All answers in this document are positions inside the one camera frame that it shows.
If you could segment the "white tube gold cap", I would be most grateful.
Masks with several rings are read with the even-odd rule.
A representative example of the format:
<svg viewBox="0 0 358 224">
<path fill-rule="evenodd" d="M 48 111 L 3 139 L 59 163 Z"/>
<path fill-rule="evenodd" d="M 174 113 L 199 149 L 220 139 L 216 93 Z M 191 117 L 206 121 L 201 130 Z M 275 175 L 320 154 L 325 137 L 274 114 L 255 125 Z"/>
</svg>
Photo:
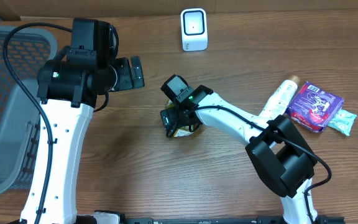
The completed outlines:
<svg viewBox="0 0 358 224">
<path fill-rule="evenodd" d="M 275 119 L 278 115 L 284 114 L 288 104 L 291 102 L 294 94 L 300 84 L 300 78 L 292 75 L 284 80 L 267 100 L 259 116 L 269 120 Z"/>
</svg>

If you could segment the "purple snack packet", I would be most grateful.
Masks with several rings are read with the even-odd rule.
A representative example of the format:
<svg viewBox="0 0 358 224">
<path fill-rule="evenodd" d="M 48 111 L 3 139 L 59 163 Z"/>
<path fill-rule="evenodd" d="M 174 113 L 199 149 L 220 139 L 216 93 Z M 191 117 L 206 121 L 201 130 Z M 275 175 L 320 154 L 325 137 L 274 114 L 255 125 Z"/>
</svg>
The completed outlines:
<svg viewBox="0 0 358 224">
<path fill-rule="evenodd" d="M 344 98 L 305 82 L 285 114 L 314 133 L 320 133 L 342 108 Z"/>
</svg>

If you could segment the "teal snack packet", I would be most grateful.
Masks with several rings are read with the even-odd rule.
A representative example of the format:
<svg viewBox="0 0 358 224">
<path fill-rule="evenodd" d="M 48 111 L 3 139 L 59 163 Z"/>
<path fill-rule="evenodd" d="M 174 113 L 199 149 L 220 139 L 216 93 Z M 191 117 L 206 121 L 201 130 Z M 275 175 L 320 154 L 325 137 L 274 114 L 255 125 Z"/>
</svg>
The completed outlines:
<svg viewBox="0 0 358 224">
<path fill-rule="evenodd" d="M 350 136 L 352 125 L 354 124 L 356 114 L 340 109 L 334 118 L 328 123 L 328 126 L 336 129 L 345 136 Z"/>
</svg>

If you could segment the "green juice carton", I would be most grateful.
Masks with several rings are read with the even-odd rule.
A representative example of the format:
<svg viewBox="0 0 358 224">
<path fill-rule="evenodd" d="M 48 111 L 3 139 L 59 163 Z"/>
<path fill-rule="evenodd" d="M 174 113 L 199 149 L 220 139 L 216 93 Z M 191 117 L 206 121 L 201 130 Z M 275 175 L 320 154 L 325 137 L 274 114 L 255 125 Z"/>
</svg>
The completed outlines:
<svg viewBox="0 0 358 224">
<path fill-rule="evenodd" d="M 200 126 L 200 124 L 192 124 L 191 126 L 183 126 L 183 127 L 175 129 L 175 127 L 173 126 L 174 125 L 173 116 L 168 115 L 168 114 L 166 114 L 164 116 L 162 121 L 164 123 L 166 135 L 168 138 L 170 138 L 170 137 L 178 138 L 178 137 L 189 136 L 194 131 L 196 131 Z"/>
</svg>

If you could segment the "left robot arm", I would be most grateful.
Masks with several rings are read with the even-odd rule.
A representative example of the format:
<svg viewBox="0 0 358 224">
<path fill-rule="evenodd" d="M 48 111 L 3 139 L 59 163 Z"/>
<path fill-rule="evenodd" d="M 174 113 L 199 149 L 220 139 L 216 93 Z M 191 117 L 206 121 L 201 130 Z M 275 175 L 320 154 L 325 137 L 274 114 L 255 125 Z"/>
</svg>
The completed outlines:
<svg viewBox="0 0 358 224">
<path fill-rule="evenodd" d="M 124 217 L 115 212 L 78 214 L 76 183 L 97 97 L 142 88 L 141 63 L 138 57 L 117 57 L 119 38 L 107 22 L 75 19 L 70 31 L 71 44 L 48 60 L 37 75 L 40 138 L 20 222 L 123 223 Z"/>
</svg>

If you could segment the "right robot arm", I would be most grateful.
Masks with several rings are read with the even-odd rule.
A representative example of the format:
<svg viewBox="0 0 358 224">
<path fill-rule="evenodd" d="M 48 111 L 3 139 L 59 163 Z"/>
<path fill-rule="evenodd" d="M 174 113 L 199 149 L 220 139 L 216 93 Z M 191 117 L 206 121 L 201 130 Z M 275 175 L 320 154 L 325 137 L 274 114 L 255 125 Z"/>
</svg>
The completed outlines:
<svg viewBox="0 0 358 224">
<path fill-rule="evenodd" d="M 285 116 L 266 120 L 224 101 L 212 89 L 186 84 L 161 90 L 174 107 L 161 112 L 168 134 L 187 124 L 220 129 L 244 145 L 259 178 L 281 198 L 287 223 L 314 223 L 317 212 L 311 187 L 317 160 L 312 150 Z"/>
</svg>

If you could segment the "white barcode scanner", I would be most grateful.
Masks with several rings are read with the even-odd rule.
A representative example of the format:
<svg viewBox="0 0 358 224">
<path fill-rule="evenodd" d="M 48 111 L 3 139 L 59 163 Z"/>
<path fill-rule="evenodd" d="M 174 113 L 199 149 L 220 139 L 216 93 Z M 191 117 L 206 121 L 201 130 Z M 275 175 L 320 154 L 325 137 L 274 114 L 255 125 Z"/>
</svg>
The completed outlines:
<svg viewBox="0 0 358 224">
<path fill-rule="evenodd" d="M 185 52 L 202 51 L 208 47 L 206 11 L 202 8 L 185 9 L 180 14 L 181 42 Z"/>
</svg>

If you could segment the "grey plastic basket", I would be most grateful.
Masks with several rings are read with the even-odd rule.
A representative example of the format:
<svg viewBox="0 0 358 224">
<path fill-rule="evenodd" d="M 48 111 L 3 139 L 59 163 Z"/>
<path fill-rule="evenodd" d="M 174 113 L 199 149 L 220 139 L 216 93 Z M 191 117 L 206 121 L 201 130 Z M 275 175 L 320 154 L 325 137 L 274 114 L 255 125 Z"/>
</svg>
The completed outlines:
<svg viewBox="0 0 358 224">
<path fill-rule="evenodd" d="M 12 79 L 2 58 L 2 45 L 11 26 L 0 26 L 0 194 L 31 186 L 38 148 L 40 116 Z M 8 45 L 9 61 L 33 96 L 37 72 L 57 52 L 56 38 L 42 29 L 24 29 Z"/>
</svg>

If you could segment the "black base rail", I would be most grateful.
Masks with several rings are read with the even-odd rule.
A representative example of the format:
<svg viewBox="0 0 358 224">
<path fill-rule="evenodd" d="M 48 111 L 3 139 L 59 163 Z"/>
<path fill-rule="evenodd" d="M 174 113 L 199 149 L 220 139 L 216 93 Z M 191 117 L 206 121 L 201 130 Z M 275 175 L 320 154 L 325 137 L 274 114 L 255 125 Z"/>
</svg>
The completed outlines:
<svg viewBox="0 0 358 224">
<path fill-rule="evenodd" d="M 257 218 L 222 218 L 222 219 L 153 219 L 126 218 L 126 224 L 285 224 L 283 217 L 262 216 Z"/>
</svg>

